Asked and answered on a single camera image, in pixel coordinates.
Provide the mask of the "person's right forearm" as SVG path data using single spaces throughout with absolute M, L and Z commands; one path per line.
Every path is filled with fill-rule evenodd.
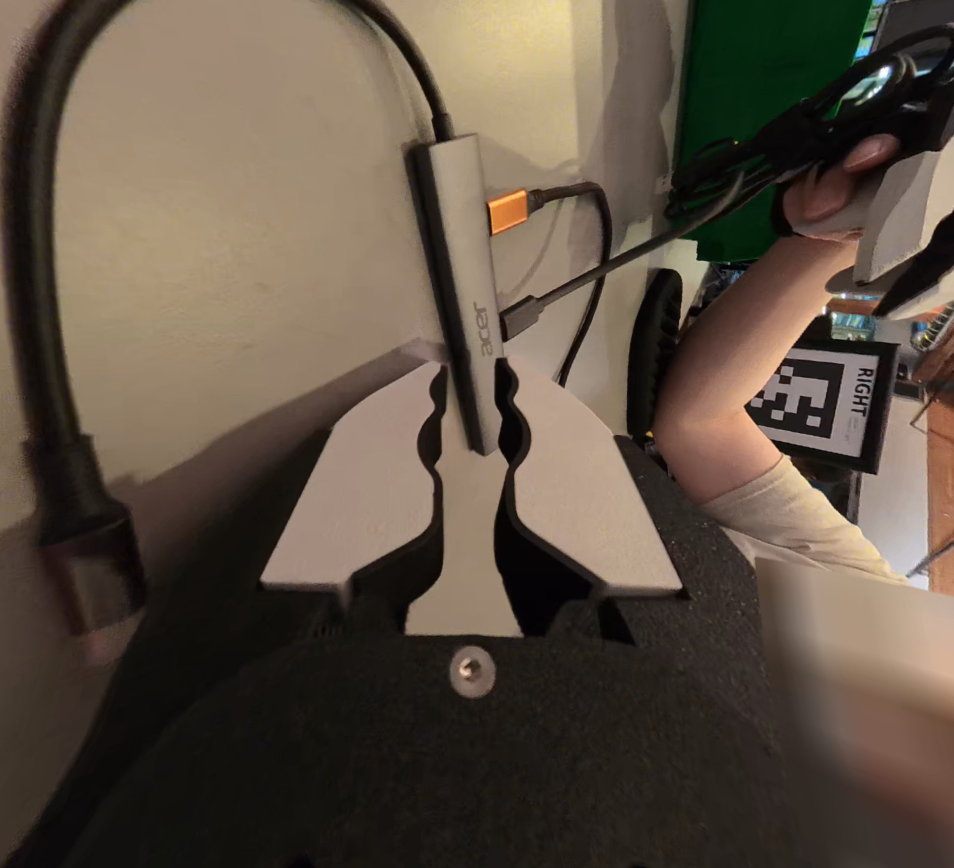
M 858 232 L 777 241 L 679 341 L 651 428 L 691 502 L 757 480 L 781 452 L 746 411 L 827 302 L 826 284 L 853 266 Z

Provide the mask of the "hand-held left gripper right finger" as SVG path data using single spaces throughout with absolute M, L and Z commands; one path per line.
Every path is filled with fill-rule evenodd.
M 683 584 L 614 434 L 520 359 L 496 361 L 503 491 L 517 533 L 602 596 L 674 595 Z

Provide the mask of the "green board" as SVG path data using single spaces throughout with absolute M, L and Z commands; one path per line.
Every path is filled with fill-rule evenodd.
M 854 60 L 873 0 L 695 0 L 676 162 L 743 141 Z

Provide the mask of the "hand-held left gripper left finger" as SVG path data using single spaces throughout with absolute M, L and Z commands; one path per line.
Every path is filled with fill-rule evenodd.
M 440 509 L 425 429 L 441 422 L 447 368 L 427 361 L 373 392 L 334 425 L 259 578 L 269 590 L 336 592 L 422 537 Z

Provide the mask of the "grey usb hub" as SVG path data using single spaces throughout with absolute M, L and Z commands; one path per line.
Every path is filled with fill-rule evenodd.
M 483 163 L 476 135 L 451 135 L 443 121 L 438 128 L 434 140 L 408 148 L 405 165 L 468 446 L 487 456 L 498 448 L 504 342 Z

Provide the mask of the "black round pad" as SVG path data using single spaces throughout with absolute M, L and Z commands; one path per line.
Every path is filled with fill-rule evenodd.
M 655 269 L 636 314 L 627 364 L 626 427 L 642 445 L 649 439 L 660 385 L 677 346 L 683 298 L 681 276 Z

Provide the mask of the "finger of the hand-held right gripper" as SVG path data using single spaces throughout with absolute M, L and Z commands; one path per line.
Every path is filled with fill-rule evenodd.
M 893 272 L 927 247 L 952 212 L 953 141 L 874 171 L 848 204 L 827 220 L 829 232 L 861 231 L 853 282 Z
M 943 219 L 924 251 L 900 273 L 876 306 L 876 317 L 914 318 L 952 302 L 953 215 Z

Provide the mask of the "person's white t-shirt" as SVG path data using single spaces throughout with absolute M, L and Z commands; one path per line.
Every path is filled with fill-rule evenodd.
M 701 509 L 751 565 L 764 559 L 909 584 L 786 456 Z

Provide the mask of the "black framed marker sign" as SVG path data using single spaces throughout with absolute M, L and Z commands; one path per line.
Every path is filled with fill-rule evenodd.
M 790 457 L 875 475 L 899 353 L 887 342 L 801 340 L 746 411 Z

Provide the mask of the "person's right hand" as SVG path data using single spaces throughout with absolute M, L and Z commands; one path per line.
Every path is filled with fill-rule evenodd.
M 862 176 L 889 163 L 899 149 L 900 140 L 895 135 L 870 135 L 825 172 L 817 167 L 806 171 L 777 194 L 772 213 L 777 234 L 793 236 L 796 225 L 814 226 L 844 210 Z

